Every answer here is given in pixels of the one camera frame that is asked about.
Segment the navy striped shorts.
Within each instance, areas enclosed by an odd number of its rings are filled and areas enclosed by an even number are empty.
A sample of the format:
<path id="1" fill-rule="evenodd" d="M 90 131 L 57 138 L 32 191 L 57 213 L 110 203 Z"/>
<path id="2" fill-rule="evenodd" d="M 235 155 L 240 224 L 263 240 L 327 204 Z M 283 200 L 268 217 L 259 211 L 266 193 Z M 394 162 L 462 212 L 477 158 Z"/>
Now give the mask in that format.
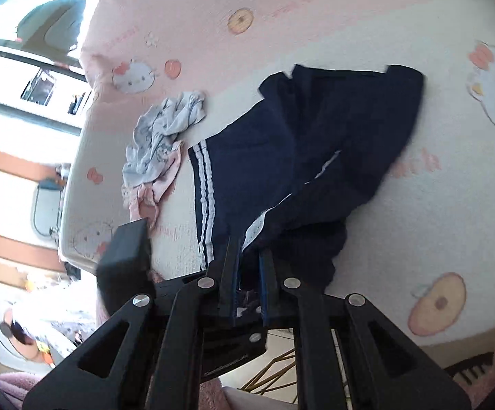
<path id="1" fill-rule="evenodd" d="M 400 65 L 295 66 L 264 80 L 259 103 L 188 152 L 202 268 L 236 237 L 242 288 L 258 285 L 259 256 L 269 250 L 324 290 L 348 216 L 373 199 L 412 136 L 425 82 Z"/>

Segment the pink cartoon pajama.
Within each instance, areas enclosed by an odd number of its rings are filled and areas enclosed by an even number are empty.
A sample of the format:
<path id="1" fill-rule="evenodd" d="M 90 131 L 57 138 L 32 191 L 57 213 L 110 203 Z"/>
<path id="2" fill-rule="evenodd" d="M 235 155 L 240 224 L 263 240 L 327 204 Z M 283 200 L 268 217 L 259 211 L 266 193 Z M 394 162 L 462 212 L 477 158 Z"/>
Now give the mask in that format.
<path id="1" fill-rule="evenodd" d="M 184 149 L 183 141 L 172 145 L 169 162 L 156 180 L 132 188 L 125 185 L 121 187 L 123 206 L 129 213 L 130 221 L 144 219 L 149 236 L 152 236 L 156 230 L 161 201 L 172 191 L 182 164 Z"/>

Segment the pink Hello Kitty sofa cover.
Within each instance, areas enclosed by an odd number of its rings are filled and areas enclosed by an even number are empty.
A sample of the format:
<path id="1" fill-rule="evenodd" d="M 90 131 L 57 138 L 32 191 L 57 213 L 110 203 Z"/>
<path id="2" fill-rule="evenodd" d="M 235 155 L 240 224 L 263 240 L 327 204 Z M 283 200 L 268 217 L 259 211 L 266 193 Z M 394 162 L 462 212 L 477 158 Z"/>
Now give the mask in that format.
<path id="1" fill-rule="evenodd" d="M 99 0 L 59 251 L 153 226 L 164 278 L 239 246 L 417 343 L 495 329 L 495 0 Z"/>

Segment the pink fluffy left sleeve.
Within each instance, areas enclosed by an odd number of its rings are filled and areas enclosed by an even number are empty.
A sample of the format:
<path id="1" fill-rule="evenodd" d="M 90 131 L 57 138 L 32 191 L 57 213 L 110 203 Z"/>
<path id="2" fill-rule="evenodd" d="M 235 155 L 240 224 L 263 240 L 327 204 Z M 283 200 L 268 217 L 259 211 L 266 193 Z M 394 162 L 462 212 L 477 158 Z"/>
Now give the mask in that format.
<path id="1" fill-rule="evenodd" d="M 227 409 L 219 380 L 201 367 L 157 367 L 153 311 L 130 300 L 30 389 L 0 376 L 0 409 Z"/>

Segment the white blue cartoon pajama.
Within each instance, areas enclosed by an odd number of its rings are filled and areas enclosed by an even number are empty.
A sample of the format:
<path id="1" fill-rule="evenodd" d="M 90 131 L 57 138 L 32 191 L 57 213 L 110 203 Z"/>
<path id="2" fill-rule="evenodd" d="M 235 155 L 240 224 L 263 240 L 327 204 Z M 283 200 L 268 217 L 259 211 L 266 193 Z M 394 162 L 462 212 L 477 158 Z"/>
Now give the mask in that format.
<path id="1" fill-rule="evenodd" d="M 125 150 L 122 178 L 126 187 L 156 180 L 166 170 L 179 135 L 206 116 L 204 101 L 202 92 L 184 92 L 165 98 L 139 117 L 133 142 Z"/>

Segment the white shelf with items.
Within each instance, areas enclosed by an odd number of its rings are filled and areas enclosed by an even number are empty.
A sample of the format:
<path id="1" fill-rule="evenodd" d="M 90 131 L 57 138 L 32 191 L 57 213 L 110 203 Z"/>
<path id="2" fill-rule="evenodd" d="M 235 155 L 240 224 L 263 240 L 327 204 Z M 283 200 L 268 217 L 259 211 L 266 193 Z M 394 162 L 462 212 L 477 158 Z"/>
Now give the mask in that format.
<path id="1" fill-rule="evenodd" d="M 75 116 L 91 94 L 92 89 L 85 81 L 49 69 L 38 69 L 21 93 L 21 100 Z"/>

